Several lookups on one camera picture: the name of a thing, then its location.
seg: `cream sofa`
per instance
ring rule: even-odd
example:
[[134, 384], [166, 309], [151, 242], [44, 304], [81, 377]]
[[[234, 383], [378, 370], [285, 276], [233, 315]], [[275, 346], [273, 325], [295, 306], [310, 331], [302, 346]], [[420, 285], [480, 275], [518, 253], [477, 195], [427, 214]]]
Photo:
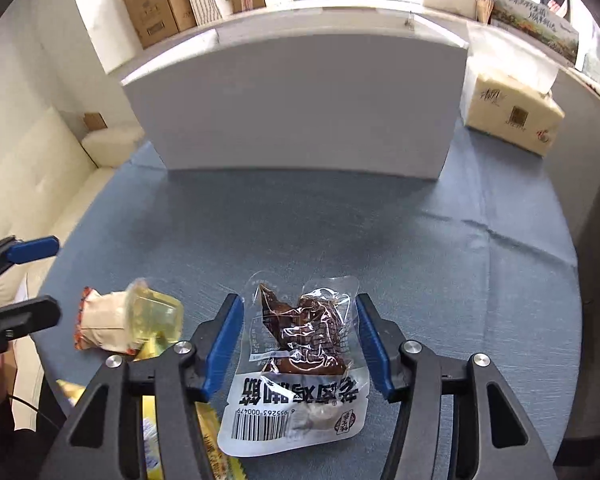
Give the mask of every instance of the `cream sofa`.
[[[59, 113], [49, 108], [0, 162], [0, 238], [32, 239], [55, 235], [63, 244], [115, 168], [141, 142], [138, 127], [89, 134], [87, 154]], [[29, 297], [40, 290], [53, 258], [14, 266], [0, 277], [0, 306], [11, 303], [27, 277]], [[18, 367], [14, 394], [38, 405], [42, 367], [29, 337], [13, 345]], [[35, 412], [13, 403], [17, 428], [35, 429]]]

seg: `plastic packaging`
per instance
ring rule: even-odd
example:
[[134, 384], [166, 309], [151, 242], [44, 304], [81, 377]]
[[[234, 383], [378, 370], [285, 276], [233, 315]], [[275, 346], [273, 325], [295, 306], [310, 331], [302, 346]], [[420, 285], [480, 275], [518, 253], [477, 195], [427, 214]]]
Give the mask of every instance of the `plastic packaging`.
[[286, 295], [258, 272], [243, 293], [240, 362], [218, 434], [231, 456], [349, 438], [366, 416], [369, 374], [358, 339], [353, 276], [311, 280]]
[[132, 341], [142, 344], [161, 336], [174, 344], [182, 334], [184, 307], [182, 302], [151, 290], [144, 278], [134, 280], [126, 288], [126, 323]]
[[491, 66], [542, 95], [549, 93], [559, 70], [555, 61], [495, 27], [470, 25], [468, 32], [472, 55], [481, 65]]
[[151, 290], [144, 278], [134, 280], [124, 292], [101, 295], [86, 286], [82, 292], [74, 346], [98, 347], [135, 355], [152, 337], [168, 344], [179, 341], [184, 307], [176, 298]]

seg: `barcode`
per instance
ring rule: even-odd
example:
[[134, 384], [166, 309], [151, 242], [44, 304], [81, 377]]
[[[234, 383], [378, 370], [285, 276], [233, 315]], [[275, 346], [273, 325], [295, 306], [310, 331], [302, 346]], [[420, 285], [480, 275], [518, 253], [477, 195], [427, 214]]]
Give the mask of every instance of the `barcode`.
[[236, 440], [275, 440], [286, 436], [289, 414], [260, 415], [235, 412], [231, 438]]
[[511, 124], [516, 124], [517, 126], [524, 126], [528, 115], [529, 112], [527, 112], [526, 110], [514, 106], [509, 117], [509, 122]]
[[164, 22], [158, 22], [155, 25], [152, 25], [151, 27], [149, 27], [146, 30], [146, 32], [150, 36], [152, 34], [155, 34], [156, 32], [160, 32], [163, 29], [164, 29]]

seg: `snack bag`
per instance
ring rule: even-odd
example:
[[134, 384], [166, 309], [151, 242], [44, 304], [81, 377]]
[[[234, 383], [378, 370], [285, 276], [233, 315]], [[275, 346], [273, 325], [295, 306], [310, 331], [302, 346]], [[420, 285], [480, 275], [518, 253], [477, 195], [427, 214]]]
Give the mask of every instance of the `snack bag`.
[[[149, 359], [160, 355], [168, 346], [165, 341], [151, 338], [142, 346], [135, 360]], [[84, 392], [84, 386], [57, 381], [69, 402], [75, 406]], [[196, 402], [200, 431], [205, 441], [206, 455], [211, 462], [211, 468], [216, 480], [247, 480], [242, 465], [237, 458], [225, 455], [218, 447], [218, 416], [214, 409], [204, 402]], [[155, 397], [142, 396], [142, 433], [144, 436], [144, 462], [148, 480], [163, 480], [162, 465], [160, 464], [160, 447], [158, 446], [158, 429], [155, 416]]]
[[136, 355], [140, 345], [132, 343], [126, 326], [126, 292], [101, 295], [86, 286], [80, 298], [78, 319], [74, 328], [76, 350], [102, 348], [110, 352]]
[[365, 422], [369, 374], [358, 339], [358, 280], [311, 280], [293, 299], [281, 282], [258, 272], [243, 294], [240, 362], [218, 434], [231, 456], [349, 438]]

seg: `blue gripper pad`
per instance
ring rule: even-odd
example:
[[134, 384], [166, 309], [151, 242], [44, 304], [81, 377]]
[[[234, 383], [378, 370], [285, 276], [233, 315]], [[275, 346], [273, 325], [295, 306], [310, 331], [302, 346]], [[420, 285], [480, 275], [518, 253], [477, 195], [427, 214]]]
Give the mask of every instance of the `blue gripper pad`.
[[[362, 353], [365, 355], [366, 366], [369, 368], [376, 390], [382, 393], [385, 399], [389, 399], [395, 391], [391, 380], [389, 356], [360, 296], [356, 297], [356, 306], [358, 308], [360, 346], [362, 346]], [[373, 314], [375, 314], [375, 317], [379, 317], [378, 312]]]
[[[220, 308], [218, 316], [221, 315], [223, 307], [224, 305]], [[205, 381], [201, 388], [203, 396], [206, 397], [205, 402], [208, 402], [222, 386], [235, 343], [242, 331], [243, 320], [244, 303], [240, 296], [235, 296], [206, 358]]]
[[26, 264], [34, 260], [42, 260], [56, 256], [60, 250], [60, 242], [55, 236], [47, 236], [30, 240], [28, 242], [18, 242], [7, 251], [7, 259], [12, 264]]

